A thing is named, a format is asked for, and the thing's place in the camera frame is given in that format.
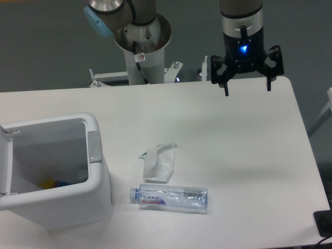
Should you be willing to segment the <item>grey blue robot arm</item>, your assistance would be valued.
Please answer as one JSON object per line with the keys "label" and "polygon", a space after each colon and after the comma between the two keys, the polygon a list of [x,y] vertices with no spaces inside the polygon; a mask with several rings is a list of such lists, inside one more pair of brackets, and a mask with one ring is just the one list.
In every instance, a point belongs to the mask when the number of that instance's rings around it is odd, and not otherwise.
{"label": "grey blue robot arm", "polygon": [[[262,1],[219,1],[226,55],[211,56],[211,82],[228,95],[228,81],[236,74],[259,72],[267,78],[267,90],[284,73],[281,48],[264,50]],[[113,35],[131,53],[134,66],[127,66],[129,82],[140,85],[164,80],[163,60],[149,65],[139,59],[162,50],[170,41],[171,28],[156,11],[156,1],[89,1],[84,13],[101,36]]]}

